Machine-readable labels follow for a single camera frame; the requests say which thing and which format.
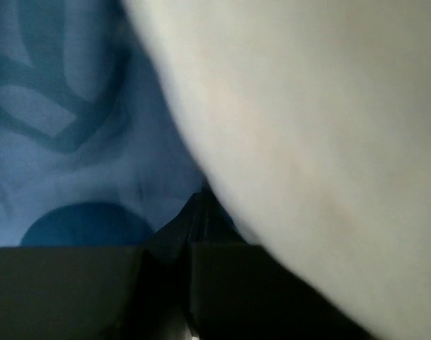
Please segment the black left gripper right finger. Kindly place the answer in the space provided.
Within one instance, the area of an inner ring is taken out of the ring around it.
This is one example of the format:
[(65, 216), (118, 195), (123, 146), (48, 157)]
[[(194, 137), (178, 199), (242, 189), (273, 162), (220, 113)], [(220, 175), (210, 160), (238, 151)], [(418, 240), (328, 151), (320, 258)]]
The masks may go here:
[(197, 197), (186, 255), (186, 307), (201, 339), (371, 338), (261, 246), (246, 243), (211, 191)]

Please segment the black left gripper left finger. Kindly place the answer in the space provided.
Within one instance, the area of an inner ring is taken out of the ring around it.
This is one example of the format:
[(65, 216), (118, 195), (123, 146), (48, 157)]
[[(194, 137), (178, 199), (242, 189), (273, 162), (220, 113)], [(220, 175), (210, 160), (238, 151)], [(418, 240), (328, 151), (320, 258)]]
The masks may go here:
[(0, 339), (191, 339), (176, 264), (201, 198), (163, 229), (112, 203), (41, 217), (0, 248)]

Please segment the blue printed pillowcase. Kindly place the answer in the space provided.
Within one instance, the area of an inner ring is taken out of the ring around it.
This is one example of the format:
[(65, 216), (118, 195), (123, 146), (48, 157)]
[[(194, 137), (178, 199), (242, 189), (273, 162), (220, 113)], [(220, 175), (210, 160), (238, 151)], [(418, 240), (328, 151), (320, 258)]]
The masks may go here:
[(121, 1), (0, 1), (0, 247), (132, 244), (206, 184)]

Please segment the white pillow yellow underside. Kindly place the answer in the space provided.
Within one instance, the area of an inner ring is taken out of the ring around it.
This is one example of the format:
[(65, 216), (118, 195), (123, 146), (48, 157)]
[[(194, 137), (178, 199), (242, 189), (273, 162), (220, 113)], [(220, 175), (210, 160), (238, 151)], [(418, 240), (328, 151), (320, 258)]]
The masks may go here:
[(431, 339), (431, 1), (126, 1), (244, 234), (380, 339)]

